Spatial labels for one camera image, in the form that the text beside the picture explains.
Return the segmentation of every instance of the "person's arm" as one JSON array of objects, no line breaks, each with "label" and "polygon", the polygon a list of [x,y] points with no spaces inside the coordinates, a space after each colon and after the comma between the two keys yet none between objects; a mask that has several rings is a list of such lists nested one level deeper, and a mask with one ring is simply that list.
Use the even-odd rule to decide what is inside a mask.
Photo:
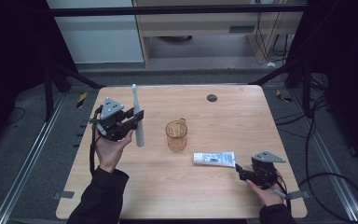
[{"label": "person's arm", "polygon": [[118,223],[124,188],[129,177],[115,170],[112,174],[98,167],[81,203],[69,216],[67,224]]},{"label": "person's arm", "polygon": [[261,224],[296,224],[286,205],[283,204],[283,198],[273,191],[280,189],[278,184],[269,189],[261,189],[250,180],[246,180],[246,183],[263,206],[259,213]]},{"label": "person's arm", "polygon": [[129,176],[116,169],[124,147],[131,142],[133,131],[119,141],[99,138],[96,152],[100,166],[95,170],[91,183],[82,194],[81,202],[72,212],[67,224],[118,223],[123,205],[123,193]]}]

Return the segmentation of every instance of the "floor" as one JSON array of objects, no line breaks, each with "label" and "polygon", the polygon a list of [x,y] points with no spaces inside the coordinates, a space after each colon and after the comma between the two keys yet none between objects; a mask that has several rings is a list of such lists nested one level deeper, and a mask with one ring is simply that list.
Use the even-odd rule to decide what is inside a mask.
[{"label": "floor", "polygon": [[[283,40],[284,38],[279,39],[276,51],[282,49]],[[153,40],[152,50],[150,64],[146,68],[120,66],[98,73],[80,72],[85,77],[109,86],[130,85],[134,82],[140,85],[188,85],[246,84],[274,69],[255,61],[245,35],[193,36],[189,41],[177,37],[157,37]],[[269,54],[277,59],[281,58],[274,56],[273,51]],[[323,75],[315,76],[325,80]],[[301,87],[287,90],[282,84],[283,81],[284,75],[263,86],[277,123],[297,118],[303,113],[297,103],[300,102],[298,99]],[[58,105],[61,112],[48,131],[48,138],[39,142],[41,148],[34,154],[37,160],[30,164],[30,170],[24,176],[26,181],[22,182],[18,194],[11,195],[12,197],[8,193],[11,192],[24,162],[28,161],[30,148],[33,148],[40,130],[44,129],[43,86],[36,86],[18,96],[16,109],[0,134],[0,208],[5,204],[6,197],[15,202],[13,207],[7,207],[8,223],[62,223],[55,217],[58,204],[56,195],[63,190],[94,103],[93,99],[98,93],[98,90],[93,90],[75,79],[70,78],[70,82],[72,89],[69,93],[58,93],[54,90],[55,101],[62,99],[62,104]],[[276,90],[281,90],[282,94],[293,102],[289,103],[278,97]],[[76,108],[78,98],[83,92],[87,93],[87,99],[81,108]],[[322,92],[312,91],[312,99],[315,101],[322,95]],[[310,119],[303,118],[278,126],[297,182],[307,177],[305,158],[308,158],[310,174],[338,171],[358,186],[358,158],[351,155],[348,141],[333,114],[329,112],[328,105],[318,108],[314,121],[317,131],[312,132],[308,144]],[[358,209],[358,191],[351,186],[351,182],[350,190],[346,190],[347,185],[340,182],[341,180],[331,176],[322,176],[312,179],[311,184],[322,204],[340,217],[348,218],[351,209]],[[342,196],[342,192],[349,192],[349,195]],[[323,210],[314,198],[305,202],[309,213],[297,223],[345,223]],[[208,221],[187,220],[180,223],[216,223]],[[244,220],[220,220],[218,223],[243,222]],[[251,219],[248,222],[255,224],[258,220]]]}]

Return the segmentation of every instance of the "wooden table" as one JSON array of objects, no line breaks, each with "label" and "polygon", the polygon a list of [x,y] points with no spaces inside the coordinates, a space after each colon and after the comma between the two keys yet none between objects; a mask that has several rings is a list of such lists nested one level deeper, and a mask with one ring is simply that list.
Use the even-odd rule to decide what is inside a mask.
[{"label": "wooden table", "polygon": [[[217,96],[209,102],[207,96]],[[105,97],[133,107],[131,87],[100,90],[94,110]],[[138,98],[145,111],[145,146],[133,142],[124,150],[118,169],[130,176],[121,218],[254,218],[260,204],[234,168],[193,164],[194,152],[234,151],[236,162],[251,170],[251,156],[268,150],[287,159],[281,138],[259,86],[140,86]],[[186,119],[187,146],[183,152],[168,148],[166,125]],[[87,127],[61,198],[57,217],[66,219],[90,183]],[[277,163],[289,191],[298,190],[290,162]],[[302,199],[292,201],[294,217],[304,217]]]}]

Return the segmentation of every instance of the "cabinet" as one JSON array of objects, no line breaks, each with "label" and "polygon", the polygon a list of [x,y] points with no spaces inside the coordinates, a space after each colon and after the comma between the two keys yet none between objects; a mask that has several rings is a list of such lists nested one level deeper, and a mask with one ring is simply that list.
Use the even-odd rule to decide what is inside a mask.
[{"label": "cabinet", "polygon": [[[221,0],[132,0],[135,7],[162,7],[162,6],[208,6],[222,5]],[[274,0],[274,4],[303,3],[300,0]],[[224,5],[249,5],[251,0],[226,0]],[[248,39],[259,63],[263,63],[264,56],[257,41],[256,26],[269,49],[276,35],[294,34],[301,19],[302,12],[266,12],[261,13],[260,22],[257,22],[258,13],[205,13],[205,14],[158,14],[138,15],[136,17],[141,39],[145,64],[148,65],[149,51],[153,36],[180,36],[180,35],[226,35],[243,31],[248,33]]]}]

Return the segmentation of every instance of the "white cabinet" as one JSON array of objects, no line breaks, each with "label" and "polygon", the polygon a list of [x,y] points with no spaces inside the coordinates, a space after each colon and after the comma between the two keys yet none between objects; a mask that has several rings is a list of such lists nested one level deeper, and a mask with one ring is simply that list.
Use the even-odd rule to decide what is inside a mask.
[{"label": "white cabinet", "polygon": [[[50,8],[132,7],[131,0],[48,0]],[[143,63],[134,16],[56,17],[77,65]]]}]

